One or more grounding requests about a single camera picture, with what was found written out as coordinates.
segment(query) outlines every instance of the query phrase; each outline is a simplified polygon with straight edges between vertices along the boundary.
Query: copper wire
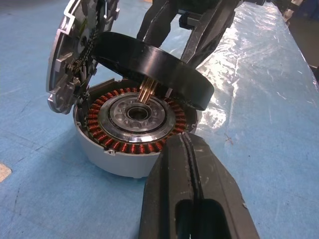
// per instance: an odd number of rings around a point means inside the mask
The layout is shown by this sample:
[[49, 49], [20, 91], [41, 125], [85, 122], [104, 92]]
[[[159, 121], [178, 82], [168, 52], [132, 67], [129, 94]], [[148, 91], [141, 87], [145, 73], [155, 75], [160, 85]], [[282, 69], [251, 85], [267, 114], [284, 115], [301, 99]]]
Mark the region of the copper wire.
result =
[[101, 106], [100, 106], [100, 105], [97, 105], [97, 104], [92, 104], [92, 105], [91, 105], [91, 108], [96, 109], [96, 110], [99, 110], [99, 109], [101, 108]]
[[176, 123], [175, 127], [181, 127], [181, 128], [186, 128], [187, 124], [186, 123]]
[[98, 130], [92, 132], [93, 136], [98, 136], [99, 134], [101, 134], [103, 131], [99, 128]]
[[104, 142], [104, 145], [105, 146], [110, 146], [112, 143], [113, 143], [113, 139], [112, 138], [109, 138], [108, 140], [106, 140], [105, 142]]
[[178, 132], [178, 133], [183, 133], [184, 129], [183, 128], [175, 128], [173, 131]]
[[114, 144], [112, 144], [111, 148], [114, 149], [114, 151], [117, 151], [118, 148], [120, 147], [120, 142], [116, 141]]
[[103, 135], [99, 136], [99, 137], [97, 138], [97, 140], [101, 143], [101, 142], [103, 142], [104, 140], [106, 140], [107, 138], [108, 138], [108, 136], [107, 136], [105, 133], [103, 133]]
[[178, 113], [175, 115], [176, 117], [185, 117], [185, 113]]
[[176, 118], [176, 122], [179, 122], [179, 123], [186, 123], [186, 119], [185, 118], [181, 118], [181, 117], [179, 117], [179, 118]]
[[177, 105], [176, 103], [171, 104], [170, 107], [174, 110], [176, 108], [180, 108], [179, 105]]
[[140, 144], [140, 153], [145, 153], [145, 146], [143, 144]]
[[88, 114], [87, 118], [88, 119], [97, 119], [98, 115], [97, 114]]
[[119, 92], [117, 90], [113, 90], [112, 93], [114, 93], [115, 96], [119, 95]]
[[153, 147], [153, 145], [151, 143], [148, 143], [148, 149], [149, 149], [150, 153], [154, 153], [155, 152], [155, 149], [154, 149], [154, 147]]
[[124, 144], [122, 145], [120, 151], [123, 152], [123, 153], [125, 153], [126, 150], [127, 150], [127, 148], [128, 148], [128, 144], [127, 144], [127, 143], [124, 143]]
[[97, 114], [99, 112], [99, 110], [97, 109], [90, 109], [89, 110], [89, 114]]
[[102, 101], [104, 101], [104, 102], [107, 101], [108, 99], [109, 99], [109, 98], [107, 98], [106, 96], [101, 96], [101, 97], [100, 97], [100, 100], [102, 100]]
[[88, 124], [98, 123], [97, 119], [88, 119]]
[[174, 110], [175, 113], [183, 113], [184, 111], [181, 108]]
[[155, 142], [155, 146], [156, 148], [158, 149], [158, 151], [161, 151], [163, 146], [161, 145], [161, 143], [158, 141], [158, 142]]
[[89, 125], [88, 128], [90, 131], [93, 131], [93, 130], [99, 128], [99, 125], [98, 124]]
[[131, 149], [130, 149], [130, 153], [133, 153], [133, 154], [135, 154], [136, 153], [136, 148], [135, 148], [135, 144], [132, 144], [131, 145]]
[[100, 99], [97, 99], [97, 100], [95, 100], [94, 103], [102, 106], [102, 105], [105, 103], [105, 101], [102, 101], [102, 100], [100, 100]]

